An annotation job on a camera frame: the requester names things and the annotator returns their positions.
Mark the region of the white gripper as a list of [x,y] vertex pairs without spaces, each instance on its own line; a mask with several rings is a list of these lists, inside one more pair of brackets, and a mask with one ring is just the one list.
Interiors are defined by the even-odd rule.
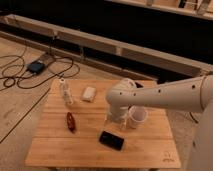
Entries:
[[127,107],[118,107],[111,105],[109,107],[109,114],[107,114],[105,117],[104,126],[107,126],[112,121],[122,122],[120,129],[125,130],[127,128],[127,120],[128,120],[128,118],[126,118],[127,112],[128,112]]

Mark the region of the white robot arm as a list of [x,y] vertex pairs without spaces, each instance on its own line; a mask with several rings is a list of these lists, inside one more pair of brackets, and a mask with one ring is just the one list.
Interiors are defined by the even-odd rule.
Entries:
[[107,91],[106,101],[109,114],[116,117],[129,106],[202,113],[186,171],[213,171],[213,75],[148,88],[136,88],[131,79],[123,79]]

